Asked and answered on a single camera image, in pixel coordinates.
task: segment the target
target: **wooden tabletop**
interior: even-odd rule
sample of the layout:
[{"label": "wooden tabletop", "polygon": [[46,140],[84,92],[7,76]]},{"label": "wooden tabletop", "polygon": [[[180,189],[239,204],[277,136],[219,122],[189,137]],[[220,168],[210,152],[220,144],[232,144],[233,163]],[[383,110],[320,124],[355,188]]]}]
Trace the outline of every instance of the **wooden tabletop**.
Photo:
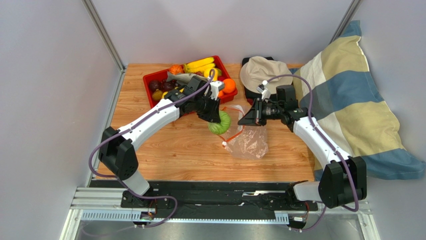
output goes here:
[{"label": "wooden tabletop", "polygon": [[[134,121],[150,109],[143,76],[171,64],[130,64],[124,77],[111,126]],[[225,64],[238,94],[221,106],[250,106],[240,81],[241,64]],[[232,157],[207,122],[189,114],[150,137],[136,152],[139,170],[147,180],[294,182],[314,179],[314,157],[305,143],[279,120],[267,122],[269,152],[258,160]],[[110,174],[101,163],[98,171]]]}]

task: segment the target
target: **green fruit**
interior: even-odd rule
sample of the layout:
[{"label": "green fruit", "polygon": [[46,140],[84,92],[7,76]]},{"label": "green fruit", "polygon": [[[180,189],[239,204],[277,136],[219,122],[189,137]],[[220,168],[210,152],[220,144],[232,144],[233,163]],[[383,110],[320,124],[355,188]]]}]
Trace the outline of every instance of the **green fruit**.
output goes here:
[{"label": "green fruit", "polygon": [[163,92],[161,90],[156,90],[153,94],[152,94],[152,100],[159,102],[161,100],[161,97],[163,96]]},{"label": "green fruit", "polygon": [[209,122],[208,129],[210,132],[216,135],[224,134],[228,131],[231,126],[231,117],[228,113],[219,110],[220,123]]}]

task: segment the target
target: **hat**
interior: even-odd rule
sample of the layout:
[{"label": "hat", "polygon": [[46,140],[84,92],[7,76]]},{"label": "hat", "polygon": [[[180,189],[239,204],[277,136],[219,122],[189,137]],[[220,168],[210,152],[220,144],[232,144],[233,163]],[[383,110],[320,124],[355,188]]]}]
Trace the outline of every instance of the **hat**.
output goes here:
[{"label": "hat", "polygon": [[[282,61],[268,60],[261,56],[251,57],[239,72],[239,78],[242,84],[248,90],[257,93],[256,90],[264,80],[268,80],[278,75],[292,74]],[[279,77],[266,85],[271,94],[276,94],[276,87],[281,85],[290,85],[293,82],[292,77]]]}]

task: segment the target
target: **metal floor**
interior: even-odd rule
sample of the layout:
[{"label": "metal floor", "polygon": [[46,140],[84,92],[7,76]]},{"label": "metal floor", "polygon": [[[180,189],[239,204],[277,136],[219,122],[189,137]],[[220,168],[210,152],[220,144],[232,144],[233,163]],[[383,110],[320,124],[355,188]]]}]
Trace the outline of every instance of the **metal floor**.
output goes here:
[{"label": "metal floor", "polygon": [[[307,226],[318,219],[310,214]],[[132,226],[123,221],[82,221],[80,227],[89,234],[113,233]],[[357,214],[325,215],[312,231],[298,233],[287,226],[272,224],[165,223],[154,228],[132,228],[107,237],[95,238],[78,231],[76,240],[363,240]]]}]

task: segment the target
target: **orange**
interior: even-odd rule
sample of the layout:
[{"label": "orange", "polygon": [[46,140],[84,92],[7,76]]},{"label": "orange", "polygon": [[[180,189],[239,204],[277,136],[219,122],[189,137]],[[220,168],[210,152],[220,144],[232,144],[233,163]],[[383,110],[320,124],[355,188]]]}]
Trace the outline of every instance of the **orange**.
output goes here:
[{"label": "orange", "polygon": [[177,64],[172,65],[168,71],[173,74],[173,75],[177,75],[177,74],[183,74],[184,73],[184,69]]},{"label": "orange", "polygon": [[227,78],[223,80],[223,83],[225,84],[225,88],[222,90],[225,94],[230,94],[235,91],[236,85],[235,81],[231,78]]}]

